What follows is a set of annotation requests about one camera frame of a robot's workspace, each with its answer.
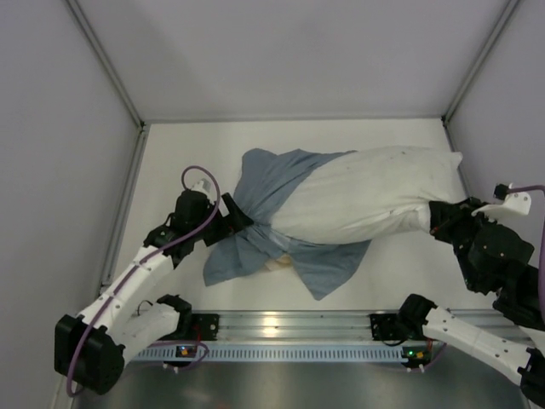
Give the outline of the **blue pillowcase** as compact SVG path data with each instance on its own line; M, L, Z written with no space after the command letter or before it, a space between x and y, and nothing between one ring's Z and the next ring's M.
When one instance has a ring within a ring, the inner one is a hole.
M284 255L317 301L349 281L369 240L326 245L295 239L271 226L274 214L312 172L342 155L301 149L282 154L260 148L246 152L233 199L253 224L215 245L204 264L204 283L212 286L255 274L266 262Z

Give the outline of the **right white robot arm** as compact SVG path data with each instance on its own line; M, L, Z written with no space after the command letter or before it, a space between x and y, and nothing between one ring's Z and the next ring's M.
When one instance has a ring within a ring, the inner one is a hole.
M544 266L530 264L532 244L500 224L506 216L525 216L531 197L507 188L497 204L476 198L457 204L433 201L429 233L449 244L468 290L496 293L493 308L515 324L532 344L514 343L456 317L417 294L409 295L397 321L409 335L432 338L474 357L519 386L524 397L544 405Z

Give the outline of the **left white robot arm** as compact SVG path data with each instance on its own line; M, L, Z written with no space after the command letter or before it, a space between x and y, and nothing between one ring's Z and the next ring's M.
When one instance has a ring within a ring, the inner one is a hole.
M179 296L161 296L144 313L139 306L152 289L172 274L198 241L212 246L253 225L228 193L227 213L207 193L184 190L165 222L154 228L119 277L75 316L64 315L54 329L54 370L103 395L141 351L164 337L193 330L192 306Z

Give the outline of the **white pillow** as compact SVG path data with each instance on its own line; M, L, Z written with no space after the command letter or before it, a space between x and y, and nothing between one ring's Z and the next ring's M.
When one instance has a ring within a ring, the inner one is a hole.
M272 216L294 239L351 244L431 228L433 201L454 203L462 154L424 147L347 153L314 170Z

